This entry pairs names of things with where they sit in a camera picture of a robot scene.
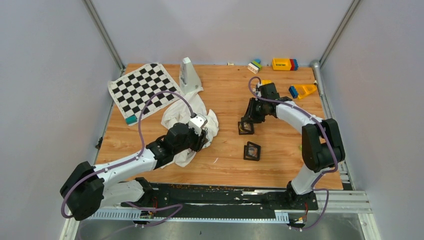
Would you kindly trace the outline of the small round brooch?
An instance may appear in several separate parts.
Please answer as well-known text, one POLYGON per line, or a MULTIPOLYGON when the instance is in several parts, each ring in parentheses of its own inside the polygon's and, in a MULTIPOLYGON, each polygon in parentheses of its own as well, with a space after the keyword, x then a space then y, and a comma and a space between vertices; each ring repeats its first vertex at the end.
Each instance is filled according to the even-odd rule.
POLYGON ((250 156, 252 156, 252 157, 257 157, 257 149, 256 148, 250 148, 249 150, 248 150, 248 154, 250 155, 250 156))
POLYGON ((239 126, 239 134, 241 134, 241 135, 248 135, 248 134, 250 134, 250 132, 251 131, 249 129, 245 129, 241 125, 239 126))

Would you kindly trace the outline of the white printed garment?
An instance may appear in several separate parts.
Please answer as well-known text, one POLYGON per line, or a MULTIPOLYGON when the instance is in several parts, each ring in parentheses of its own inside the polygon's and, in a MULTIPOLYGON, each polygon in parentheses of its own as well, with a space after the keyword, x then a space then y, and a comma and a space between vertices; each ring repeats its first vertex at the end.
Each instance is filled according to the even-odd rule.
MULTIPOLYGON (((205 116, 207 123, 207 143, 204 145, 205 148, 209 147, 213 141, 213 138, 217 136, 219 132, 219 121, 217 115, 212 109, 207 110, 206 106, 199 96, 199 92, 204 89, 202 87, 188 92, 184 95, 192 110, 196 114, 205 116)), ((191 118, 191 112, 187 105, 178 99, 175 103, 171 104, 164 114, 162 115, 161 125, 166 129, 170 129, 175 123, 187 123, 191 118)), ((196 152, 190 149, 186 149, 173 157, 172 163, 179 167, 186 167, 196 156, 196 152)))

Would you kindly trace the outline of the black square frame lid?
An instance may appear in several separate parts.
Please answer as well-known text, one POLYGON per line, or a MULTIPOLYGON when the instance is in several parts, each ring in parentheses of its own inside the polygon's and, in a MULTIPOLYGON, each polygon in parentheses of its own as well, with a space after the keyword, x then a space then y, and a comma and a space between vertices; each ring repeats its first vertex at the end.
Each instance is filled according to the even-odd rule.
POLYGON ((239 135, 253 135, 255 133, 254 124, 251 123, 251 122, 239 121, 237 123, 237 125, 238 125, 238 134, 239 134, 239 127, 240 126, 244 127, 245 129, 249 129, 250 130, 250 134, 239 134, 239 135))

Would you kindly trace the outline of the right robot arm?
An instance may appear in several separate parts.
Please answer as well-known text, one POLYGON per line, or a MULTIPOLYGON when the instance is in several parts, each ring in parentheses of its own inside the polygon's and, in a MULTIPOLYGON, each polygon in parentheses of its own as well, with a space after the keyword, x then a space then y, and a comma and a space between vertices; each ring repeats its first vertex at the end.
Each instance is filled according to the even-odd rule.
POLYGON ((273 82, 259 80, 255 89, 249 90, 253 97, 240 120, 242 133, 254 133, 254 124, 263 123, 266 116, 273 116, 301 134, 303 166, 287 185, 291 191, 285 195, 286 204, 298 209, 306 201, 305 194, 313 191, 323 175, 336 172, 339 163, 346 158, 339 125, 333 118, 317 117, 291 98, 281 97, 273 82))

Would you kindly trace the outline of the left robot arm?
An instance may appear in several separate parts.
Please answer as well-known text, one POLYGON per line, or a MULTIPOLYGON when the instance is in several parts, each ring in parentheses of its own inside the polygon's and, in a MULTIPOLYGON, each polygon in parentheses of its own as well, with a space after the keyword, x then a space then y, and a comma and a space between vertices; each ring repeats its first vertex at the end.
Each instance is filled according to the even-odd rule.
POLYGON ((209 141, 207 128, 191 123, 176 123, 165 135, 143 149, 121 159, 99 165, 79 163, 61 189, 61 214, 82 221, 93 215, 107 199, 107 190, 140 173, 150 172, 170 163, 185 151, 199 152, 209 141))

